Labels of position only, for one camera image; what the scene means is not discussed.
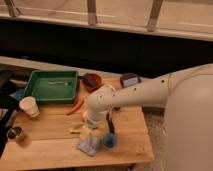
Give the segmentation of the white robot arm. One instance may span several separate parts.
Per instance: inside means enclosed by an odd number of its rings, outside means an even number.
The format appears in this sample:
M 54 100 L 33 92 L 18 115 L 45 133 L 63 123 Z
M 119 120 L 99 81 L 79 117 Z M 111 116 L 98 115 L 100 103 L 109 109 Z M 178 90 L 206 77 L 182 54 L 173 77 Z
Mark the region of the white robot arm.
M 90 128 L 114 107 L 163 107 L 163 171 L 213 171 L 213 63 L 120 90 L 104 85 L 87 97 L 87 105 Z

